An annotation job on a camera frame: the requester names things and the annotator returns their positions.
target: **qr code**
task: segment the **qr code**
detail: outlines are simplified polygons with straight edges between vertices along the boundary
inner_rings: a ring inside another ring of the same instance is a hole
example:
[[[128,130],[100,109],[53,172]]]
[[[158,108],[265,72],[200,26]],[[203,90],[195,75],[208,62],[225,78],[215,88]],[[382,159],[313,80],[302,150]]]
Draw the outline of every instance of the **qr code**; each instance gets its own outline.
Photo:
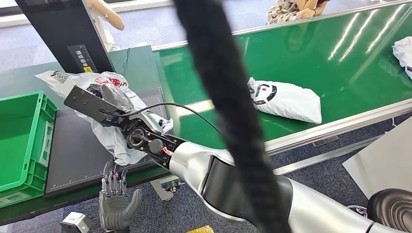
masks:
[[[59,81],[59,83],[61,84],[64,84],[67,78],[69,77],[68,74],[60,71],[55,71],[51,76],[57,81]]]

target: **person's arm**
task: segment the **person's arm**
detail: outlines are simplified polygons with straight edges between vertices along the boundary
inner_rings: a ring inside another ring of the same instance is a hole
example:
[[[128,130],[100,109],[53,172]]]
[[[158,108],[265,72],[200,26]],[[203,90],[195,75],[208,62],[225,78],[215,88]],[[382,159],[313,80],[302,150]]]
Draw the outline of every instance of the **person's arm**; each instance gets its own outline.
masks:
[[[318,4],[318,0],[296,0],[297,7],[299,11],[302,11],[306,8],[314,9]]]
[[[93,7],[95,10],[99,11],[108,23],[110,23],[117,30],[123,31],[124,24],[120,16],[114,12],[103,0],[87,0],[86,5]]]
[[[316,6],[316,8],[315,8],[315,12],[316,12],[315,16],[320,16],[320,15],[323,13],[323,11],[324,11],[324,9],[325,9],[325,7],[326,7],[326,4],[327,4],[327,1],[324,1],[324,2],[322,2],[322,3],[319,3],[319,4]]]

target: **yellow label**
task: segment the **yellow label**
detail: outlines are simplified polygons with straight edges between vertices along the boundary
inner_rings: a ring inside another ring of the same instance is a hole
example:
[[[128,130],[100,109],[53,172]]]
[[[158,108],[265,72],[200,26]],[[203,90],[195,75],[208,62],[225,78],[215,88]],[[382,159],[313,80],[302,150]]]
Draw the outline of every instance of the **yellow label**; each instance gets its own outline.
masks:
[[[83,69],[85,70],[85,72],[93,73],[93,71],[91,70],[91,67],[83,67]]]
[[[193,230],[191,232],[188,233],[213,233],[213,230],[210,226],[205,226],[196,230]]]

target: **patterned clothing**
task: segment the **patterned clothing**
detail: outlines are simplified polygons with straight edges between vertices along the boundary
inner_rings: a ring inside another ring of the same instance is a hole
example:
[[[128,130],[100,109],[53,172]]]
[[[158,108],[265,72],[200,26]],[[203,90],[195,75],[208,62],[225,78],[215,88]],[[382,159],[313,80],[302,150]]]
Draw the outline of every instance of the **patterned clothing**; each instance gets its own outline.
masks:
[[[296,0],[278,0],[268,12],[268,24],[296,20],[298,12]]]

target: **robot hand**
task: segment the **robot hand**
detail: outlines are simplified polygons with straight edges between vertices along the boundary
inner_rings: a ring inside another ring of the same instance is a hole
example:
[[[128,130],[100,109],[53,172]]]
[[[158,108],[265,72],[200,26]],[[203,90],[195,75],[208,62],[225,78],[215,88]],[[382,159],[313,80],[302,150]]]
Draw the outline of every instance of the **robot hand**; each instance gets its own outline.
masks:
[[[132,215],[139,207],[142,191],[137,189],[129,202],[126,192],[126,171],[121,176],[111,169],[113,161],[106,163],[99,193],[99,216],[107,232],[128,233]]]

